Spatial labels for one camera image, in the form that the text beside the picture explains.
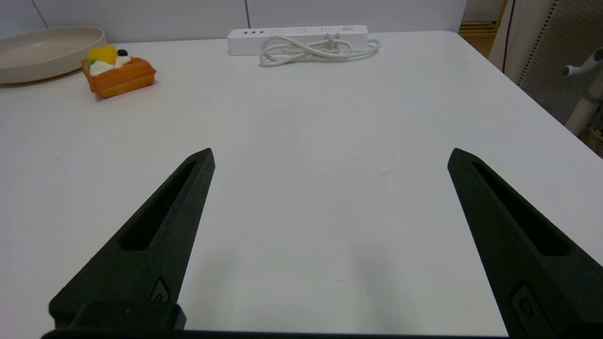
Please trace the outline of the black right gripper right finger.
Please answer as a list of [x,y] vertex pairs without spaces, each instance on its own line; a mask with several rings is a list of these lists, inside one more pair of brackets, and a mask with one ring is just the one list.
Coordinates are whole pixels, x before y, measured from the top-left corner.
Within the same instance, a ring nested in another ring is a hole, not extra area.
[[455,148],[448,172],[510,337],[600,339],[601,264],[482,159]]

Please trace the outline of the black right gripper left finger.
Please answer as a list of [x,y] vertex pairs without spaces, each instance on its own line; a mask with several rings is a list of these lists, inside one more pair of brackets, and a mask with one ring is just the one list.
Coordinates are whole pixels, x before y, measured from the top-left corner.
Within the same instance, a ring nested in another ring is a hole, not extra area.
[[194,153],[52,298],[56,330],[182,330],[178,305],[215,169]]

